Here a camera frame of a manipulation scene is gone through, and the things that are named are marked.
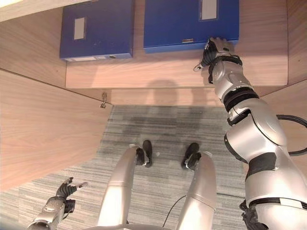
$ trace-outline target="gray carpet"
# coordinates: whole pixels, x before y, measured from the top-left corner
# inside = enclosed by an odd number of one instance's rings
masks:
[[[129,212],[130,223],[161,226],[174,202],[185,195],[193,173],[180,167],[186,147],[198,142],[201,151],[213,154],[217,174],[218,204],[215,230],[245,230],[238,205],[244,199],[242,163],[225,148],[228,129],[223,108],[114,106],[97,156],[44,178],[3,192],[0,216],[27,226],[53,196],[61,182],[74,176],[75,183],[90,186],[78,191],[75,212],[62,221],[59,230],[81,230],[95,226],[108,179],[129,144],[153,143],[153,166],[138,166]],[[171,212],[166,227],[174,229],[182,199]]]

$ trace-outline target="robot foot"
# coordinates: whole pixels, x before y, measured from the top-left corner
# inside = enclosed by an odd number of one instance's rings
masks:
[[[201,158],[201,154],[198,152],[200,149],[199,144],[192,143],[187,148],[185,156],[181,162],[181,167],[183,169],[191,169],[194,170],[197,162]]]
[[[153,146],[151,141],[145,140],[143,142],[142,149],[138,148],[136,150],[137,154],[137,165],[143,165],[147,168],[153,164]]]

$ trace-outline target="blue binder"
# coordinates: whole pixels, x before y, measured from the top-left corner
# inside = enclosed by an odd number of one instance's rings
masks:
[[[63,9],[60,58],[131,58],[134,1],[98,0]]]
[[[203,49],[208,38],[239,39],[239,0],[146,0],[146,53]]]

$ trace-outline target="metal hinge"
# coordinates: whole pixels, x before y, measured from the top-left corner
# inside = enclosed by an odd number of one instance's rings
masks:
[[[102,103],[100,105],[100,108],[105,108],[106,104],[107,104],[107,102],[106,102],[106,92],[103,92],[101,97],[102,97]]]

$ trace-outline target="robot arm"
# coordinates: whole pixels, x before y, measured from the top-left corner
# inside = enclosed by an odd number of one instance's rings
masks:
[[[56,196],[51,197],[41,213],[28,226],[28,230],[55,230],[58,224],[64,219],[64,214],[72,213],[75,206],[75,200],[67,200],[67,197],[78,189],[87,186],[87,182],[71,186],[73,177],[65,180],[58,188]]]
[[[249,164],[244,221],[249,230],[307,229],[307,182],[292,162],[286,136],[270,107],[243,75],[242,61],[231,43],[210,38],[203,60],[209,83],[228,112],[224,141],[228,150]]]

